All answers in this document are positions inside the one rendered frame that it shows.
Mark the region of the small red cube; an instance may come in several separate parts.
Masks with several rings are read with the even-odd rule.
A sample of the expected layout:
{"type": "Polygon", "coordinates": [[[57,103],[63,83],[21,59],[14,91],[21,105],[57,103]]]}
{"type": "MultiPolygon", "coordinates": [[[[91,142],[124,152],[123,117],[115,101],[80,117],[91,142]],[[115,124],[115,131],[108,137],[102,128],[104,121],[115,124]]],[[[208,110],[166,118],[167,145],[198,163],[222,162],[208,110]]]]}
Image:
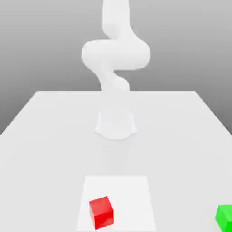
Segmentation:
{"type": "Polygon", "coordinates": [[[95,230],[114,224],[114,210],[107,196],[89,201],[89,212],[95,230]]]}

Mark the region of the small green cube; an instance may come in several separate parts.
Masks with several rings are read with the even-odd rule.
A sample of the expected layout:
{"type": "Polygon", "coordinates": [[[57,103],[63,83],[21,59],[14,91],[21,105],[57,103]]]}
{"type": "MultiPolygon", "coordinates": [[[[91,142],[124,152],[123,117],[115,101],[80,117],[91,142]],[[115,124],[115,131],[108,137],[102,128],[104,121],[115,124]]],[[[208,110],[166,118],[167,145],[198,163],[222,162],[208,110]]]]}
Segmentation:
{"type": "Polygon", "coordinates": [[[232,232],[232,204],[219,205],[215,220],[222,232],[232,232]]]}

